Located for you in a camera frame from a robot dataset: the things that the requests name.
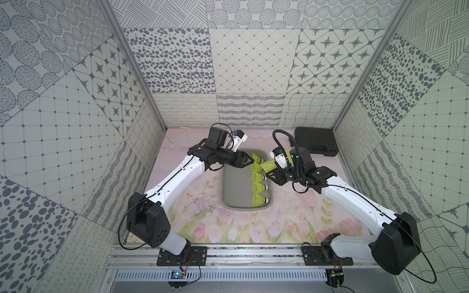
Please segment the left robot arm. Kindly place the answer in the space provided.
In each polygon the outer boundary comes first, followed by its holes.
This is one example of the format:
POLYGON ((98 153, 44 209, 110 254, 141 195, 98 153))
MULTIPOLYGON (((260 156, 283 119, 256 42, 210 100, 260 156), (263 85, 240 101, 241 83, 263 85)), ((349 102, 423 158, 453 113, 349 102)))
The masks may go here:
POLYGON ((188 258, 191 243, 174 232, 169 210, 182 192, 213 164, 244 168, 255 160, 245 151, 195 145, 182 163, 162 182, 144 194, 134 193, 128 200, 128 212, 119 224, 152 248, 163 249, 180 258, 188 258))

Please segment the yellow shuttlecock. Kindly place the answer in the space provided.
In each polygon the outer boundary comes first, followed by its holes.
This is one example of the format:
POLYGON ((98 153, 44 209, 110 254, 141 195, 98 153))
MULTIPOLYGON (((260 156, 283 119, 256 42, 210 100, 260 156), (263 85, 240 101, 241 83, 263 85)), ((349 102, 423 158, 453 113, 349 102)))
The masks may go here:
POLYGON ((287 158, 288 158, 288 161, 289 161, 290 165, 294 167, 294 161, 293 161, 293 157, 291 155, 291 149, 286 149, 285 153, 287 155, 287 158))
POLYGON ((260 164, 258 164, 258 163, 252 164, 252 165, 250 166, 250 168, 251 168, 251 172, 252 172, 252 173, 258 173, 258 172, 260 172, 260 171, 263 169, 262 166, 261 166, 260 164))
POLYGON ((268 186, 261 183, 252 183, 252 192, 254 194, 261 194, 265 190, 268 190, 268 186))
POLYGON ((271 172, 277 168, 275 161, 266 161, 260 164, 265 173, 271 172))
POLYGON ((269 199, 261 196, 260 194, 254 194, 252 196, 252 206, 253 207, 266 205, 268 203, 269 203, 269 199))
POLYGON ((263 162, 263 160, 261 159, 261 157, 257 156, 255 153, 253 153, 251 155, 252 159, 254 160, 255 163, 257 164, 261 164, 263 162))
POLYGON ((262 183, 266 180, 266 177, 260 173, 254 172, 251 175, 253 183, 262 183))

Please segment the green circuit board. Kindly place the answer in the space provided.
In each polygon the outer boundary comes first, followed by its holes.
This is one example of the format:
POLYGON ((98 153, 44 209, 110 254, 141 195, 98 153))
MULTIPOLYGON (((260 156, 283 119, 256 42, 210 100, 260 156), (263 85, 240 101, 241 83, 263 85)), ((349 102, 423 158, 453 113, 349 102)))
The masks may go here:
POLYGON ((171 272, 171 280, 185 280, 186 279, 186 272, 181 270, 173 270, 171 272))

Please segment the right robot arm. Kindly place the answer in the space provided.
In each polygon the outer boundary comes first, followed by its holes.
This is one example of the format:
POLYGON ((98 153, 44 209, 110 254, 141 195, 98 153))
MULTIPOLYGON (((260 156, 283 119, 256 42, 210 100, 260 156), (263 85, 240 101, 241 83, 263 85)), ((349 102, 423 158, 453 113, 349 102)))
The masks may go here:
POLYGON ((280 147, 270 153, 273 167, 266 178, 279 186, 299 183, 305 190, 332 199, 356 217, 370 236, 346 236, 332 233, 321 241, 321 256, 327 264, 339 264, 345 258, 376 263, 384 271, 399 275, 422 254, 416 220, 407 212, 400 214, 372 201, 346 183, 328 167, 318 167, 305 148, 286 151, 280 147))

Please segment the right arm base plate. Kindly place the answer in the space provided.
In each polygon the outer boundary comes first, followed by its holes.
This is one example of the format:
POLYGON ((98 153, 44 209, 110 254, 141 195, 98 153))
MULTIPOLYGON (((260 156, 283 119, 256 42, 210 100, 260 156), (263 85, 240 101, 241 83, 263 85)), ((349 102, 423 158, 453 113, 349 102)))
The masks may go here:
POLYGON ((306 266, 353 266, 352 258, 339 258, 332 249, 303 243, 300 247, 306 266))

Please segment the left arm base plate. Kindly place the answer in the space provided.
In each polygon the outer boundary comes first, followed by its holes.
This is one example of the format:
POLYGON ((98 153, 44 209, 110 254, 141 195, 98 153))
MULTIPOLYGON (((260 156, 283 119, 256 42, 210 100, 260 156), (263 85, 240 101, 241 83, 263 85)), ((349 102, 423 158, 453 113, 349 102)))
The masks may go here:
POLYGON ((189 266, 205 266, 207 254, 207 246, 199 245, 191 246, 179 255, 161 249, 158 254, 157 266, 183 266, 189 261, 191 262, 189 266))

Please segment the black plastic tool case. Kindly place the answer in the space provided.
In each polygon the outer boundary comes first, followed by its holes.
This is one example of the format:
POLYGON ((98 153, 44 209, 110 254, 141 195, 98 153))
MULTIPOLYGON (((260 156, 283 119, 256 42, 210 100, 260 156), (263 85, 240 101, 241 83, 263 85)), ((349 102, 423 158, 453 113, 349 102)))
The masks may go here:
POLYGON ((311 154, 331 157, 338 155, 337 141, 330 128, 297 127, 294 138, 299 147, 306 148, 311 154))

